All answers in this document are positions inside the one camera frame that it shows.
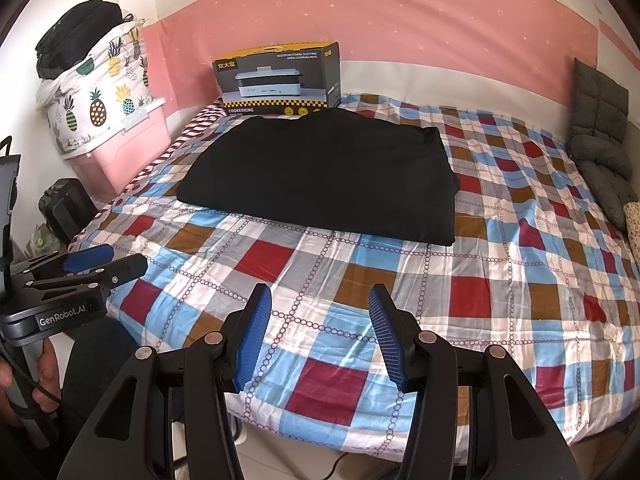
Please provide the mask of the person's left hand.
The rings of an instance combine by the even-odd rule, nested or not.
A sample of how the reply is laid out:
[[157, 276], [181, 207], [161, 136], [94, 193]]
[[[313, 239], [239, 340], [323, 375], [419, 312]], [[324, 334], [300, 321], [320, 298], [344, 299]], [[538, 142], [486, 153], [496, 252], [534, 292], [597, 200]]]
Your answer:
[[[58, 371], [58, 359], [49, 338], [42, 341], [42, 355], [37, 364], [39, 382], [41, 388], [47, 390], [52, 396], [60, 397], [60, 372]], [[20, 426], [20, 418], [10, 407], [6, 390], [13, 385], [13, 375], [9, 364], [5, 360], [0, 363], [1, 379], [1, 423], [2, 425]], [[52, 413], [58, 408], [58, 402], [48, 398], [40, 390], [35, 389], [32, 397], [45, 413]]]

